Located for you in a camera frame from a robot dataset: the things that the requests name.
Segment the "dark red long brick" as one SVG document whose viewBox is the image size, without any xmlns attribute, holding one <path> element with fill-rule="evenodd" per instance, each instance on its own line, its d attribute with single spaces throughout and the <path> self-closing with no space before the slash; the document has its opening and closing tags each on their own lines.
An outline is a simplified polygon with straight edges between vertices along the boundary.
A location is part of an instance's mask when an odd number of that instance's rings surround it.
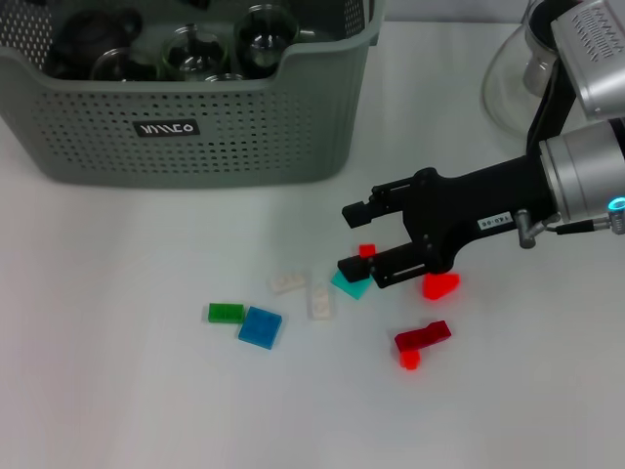
<svg viewBox="0 0 625 469">
<path fill-rule="evenodd" d="M 434 321 L 427 326 L 402 332 L 395 337 L 400 352 L 419 351 L 451 337 L 451 331 L 444 320 Z"/>
</svg>

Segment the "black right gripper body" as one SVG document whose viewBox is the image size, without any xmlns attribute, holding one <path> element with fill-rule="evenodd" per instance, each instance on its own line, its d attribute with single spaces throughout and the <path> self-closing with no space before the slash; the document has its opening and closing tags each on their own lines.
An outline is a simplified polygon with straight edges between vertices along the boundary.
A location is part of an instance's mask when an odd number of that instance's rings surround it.
<svg viewBox="0 0 625 469">
<path fill-rule="evenodd" d="M 483 228 L 479 221 L 525 210 L 535 224 L 556 214 L 542 163 L 522 156 L 459 177 L 417 172 L 403 202 L 403 223 L 415 248 L 418 275 L 451 270 L 467 244 L 516 228 L 514 221 Z"/>
</svg>

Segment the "black clay teapot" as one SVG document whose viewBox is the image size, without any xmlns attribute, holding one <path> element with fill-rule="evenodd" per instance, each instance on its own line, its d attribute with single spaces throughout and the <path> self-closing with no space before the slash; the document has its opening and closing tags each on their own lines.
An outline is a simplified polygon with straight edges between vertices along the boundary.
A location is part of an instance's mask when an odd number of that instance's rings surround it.
<svg viewBox="0 0 625 469">
<path fill-rule="evenodd" d="M 54 39 L 45 71 L 58 79 L 87 79 L 102 55 L 129 48 L 143 25 L 142 15 L 133 8 L 113 13 L 81 11 L 65 22 Z"/>
</svg>

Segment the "teal square plate brick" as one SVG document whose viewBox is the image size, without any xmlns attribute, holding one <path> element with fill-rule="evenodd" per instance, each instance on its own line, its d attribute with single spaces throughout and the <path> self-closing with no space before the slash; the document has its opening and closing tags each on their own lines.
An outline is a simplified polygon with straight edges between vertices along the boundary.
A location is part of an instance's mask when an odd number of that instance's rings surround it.
<svg viewBox="0 0 625 469">
<path fill-rule="evenodd" d="M 345 292 L 355 300 L 359 300 L 363 296 L 372 282 L 372 277 L 355 282 L 349 282 L 340 271 L 337 271 L 333 278 L 331 278 L 331 283 L 335 287 Z"/>
</svg>

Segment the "green flat brick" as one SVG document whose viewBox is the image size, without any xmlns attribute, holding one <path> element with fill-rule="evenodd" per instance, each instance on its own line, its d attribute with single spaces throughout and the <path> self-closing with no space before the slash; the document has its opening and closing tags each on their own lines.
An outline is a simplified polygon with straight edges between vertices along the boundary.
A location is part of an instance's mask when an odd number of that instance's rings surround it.
<svg viewBox="0 0 625 469">
<path fill-rule="evenodd" d="M 210 303 L 207 320 L 212 323 L 243 323 L 245 307 L 242 304 Z"/>
</svg>

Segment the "grey-green perforated storage bin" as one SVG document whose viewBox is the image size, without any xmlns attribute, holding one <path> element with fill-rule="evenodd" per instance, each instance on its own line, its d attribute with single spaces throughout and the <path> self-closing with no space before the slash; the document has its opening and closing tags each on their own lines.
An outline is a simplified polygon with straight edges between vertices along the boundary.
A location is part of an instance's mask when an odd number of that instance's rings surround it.
<svg viewBox="0 0 625 469">
<path fill-rule="evenodd" d="M 234 26 L 258 4 L 298 21 L 298 41 L 264 79 L 243 75 Z M 384 0 L 0 0 L 0 117 L 47 177 L 67 184 L 205 189 L 312 182 L 336 174 L 352 142 L 365 63 Z M 49 76 L 51 45 L 84 10 L 133 8 L 130 48 L 153 56 L 157 81 Z M 222 36 L 243 81 L 174 81 L 160 51 L 189 23 Z"/>
</svg>

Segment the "blue square plate brick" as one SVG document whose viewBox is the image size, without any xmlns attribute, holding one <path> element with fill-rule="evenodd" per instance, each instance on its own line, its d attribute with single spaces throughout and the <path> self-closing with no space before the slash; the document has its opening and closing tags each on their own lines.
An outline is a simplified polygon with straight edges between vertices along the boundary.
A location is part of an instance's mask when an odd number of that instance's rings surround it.
<svg viewBox="0 0 625 469">
<path fill-rule="evenodd" d="M 271 350 L 281 324 L 281 315 L 250 307 L 238 332 L 238 339 Z"/>
</svg>

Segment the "white two-stud brick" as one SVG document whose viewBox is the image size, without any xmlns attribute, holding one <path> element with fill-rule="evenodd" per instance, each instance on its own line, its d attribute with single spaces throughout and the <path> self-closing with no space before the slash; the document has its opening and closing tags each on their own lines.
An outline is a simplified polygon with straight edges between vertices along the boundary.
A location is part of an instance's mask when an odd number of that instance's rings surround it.
<svg viewBox="0 0 625 469">
<path fill-rule="evenodd" d="M 269 289 L 276 295 L 305 288 L 307 277 L 302 272 L 280 273 L 272 276 L 268 281 Z"/>
<path fill-rule="evenodd" d="M 335 317 L 334 295 L 328 283 L 310 285 L 307 290 L 307 302 L 311 320 L 332 320 Z"/>
</svg>

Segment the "orange-red wedge brick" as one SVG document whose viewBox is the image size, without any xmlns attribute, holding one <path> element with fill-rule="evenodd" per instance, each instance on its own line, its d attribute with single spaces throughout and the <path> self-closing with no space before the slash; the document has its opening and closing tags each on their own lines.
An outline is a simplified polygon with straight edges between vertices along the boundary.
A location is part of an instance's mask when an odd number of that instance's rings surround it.
<svg viewBox="0 0 625 469">
<path fill-rule="evenodd" d="M 436 301 L 458 288 L 461 277 L 455 273 L 426 274 L 422 283 L 422 294 L 426 299 Z"/>
</svg>

